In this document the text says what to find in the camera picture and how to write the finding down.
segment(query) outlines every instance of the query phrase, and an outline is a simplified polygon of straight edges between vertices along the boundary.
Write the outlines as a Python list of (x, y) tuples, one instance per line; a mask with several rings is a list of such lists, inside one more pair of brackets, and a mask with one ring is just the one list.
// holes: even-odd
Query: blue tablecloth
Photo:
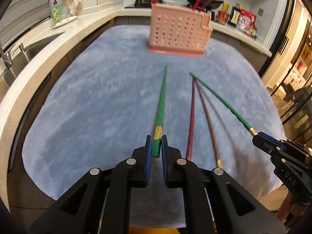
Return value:
[[(35, 184), (59, 198), (89, 169), (113, 168), (152, 134), (163, 72), (168, 65), (163, 133), (185, 157), (191, 109), (192, 71), (225, 98), (256, 131), (285, 139), (270, 95), (249, 62), (233, 47), (210, 39), (203, 58), (147, 51), (149, 26), (115, 26), (104, 32), (62, 74), (49, 93), (23, 146), (25, 169)], [(223, 166), (256, 198), (281, 182), (269, 156), (210, 92)], [(198, 93), (192, 160), (216, 167)], [(148, 189), (133, 189), (130, 224), (185, 226), (183, 195), (163, 183), (161, 159), (153, 159)]]

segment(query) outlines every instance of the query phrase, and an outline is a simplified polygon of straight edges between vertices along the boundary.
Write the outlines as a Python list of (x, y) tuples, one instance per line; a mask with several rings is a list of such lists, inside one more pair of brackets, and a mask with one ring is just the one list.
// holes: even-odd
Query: green chopstick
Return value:
[(198, 80), (203, 86), (205, 86), (213, 95), (215, 95), (232, 112), (232, 114), (236, 116), (236, 118), (244, 125), (244, 127), (248, 130), (248, 132), (252, 136), (257, 135), (257, 132), (252, 128), (252, 126), (223, 97), (221, 97), (217, 92), (215, 92), (210, 86), (208, 86), (206, 83), (200, 80), (193, 73), (190, 72), (190, 74), (196, 80)]
[(163, 74), (163, 83), (160, 91), (160, 102), (158, 106), (158, 114), (155, 124), (154, 142), (152, 148), (152, 157), (160, 157), (160, 145), (161, 137), (163, 136), (163, 114), (165, 109), (165, 99), (166, 99), (166, 85), (167, 85), (167, 66), (165, 67), (165, 72)]

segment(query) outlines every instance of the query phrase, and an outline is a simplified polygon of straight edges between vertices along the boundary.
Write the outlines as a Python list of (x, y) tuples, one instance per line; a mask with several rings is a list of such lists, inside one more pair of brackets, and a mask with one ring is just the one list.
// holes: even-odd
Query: pink plastic basket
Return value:
[(152, 4), (148, 50), (153, 53), (203, 57), (213, 31), (211, 15), (190, 8)]

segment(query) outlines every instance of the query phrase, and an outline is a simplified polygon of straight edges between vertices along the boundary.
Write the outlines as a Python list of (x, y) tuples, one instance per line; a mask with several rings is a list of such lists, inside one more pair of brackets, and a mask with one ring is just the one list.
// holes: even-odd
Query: green dish soap bottle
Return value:
[(53, 25), (55, 25), (56, 23), (62, 20), (62, 16), (60, 12), (60, 5), (57, 4), (57, 0), (54, 0), (53, 2), (52, 18), (53, 18)]

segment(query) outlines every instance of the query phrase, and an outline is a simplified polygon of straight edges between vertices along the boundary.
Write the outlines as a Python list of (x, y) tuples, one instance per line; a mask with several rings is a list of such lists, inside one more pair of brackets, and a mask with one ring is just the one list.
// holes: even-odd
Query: white countertop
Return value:
[[(57, 33), (63, 33), (29, 62), (0, 103), (0, 196), (7, 208), (9, 208), (7, 167), (11, 146), (24, 111), (42, 81), (74, 46), (109, 20), (117, 16), (150, 16), (151, 14), (151, 9), (124, 9), (122, 0), (98, 6), (97, 11), (97, 13), (79, 16), (77, 20), (57, 29), (50, 28), (51, 21), (44, 22), (16, 43), (16, 46), (20, 43), (27, 46)], [(243, 41), (269, 57), (272, 55), (261, 44), (236, 29), (215, 22), (211, 22), (211, 27)]]

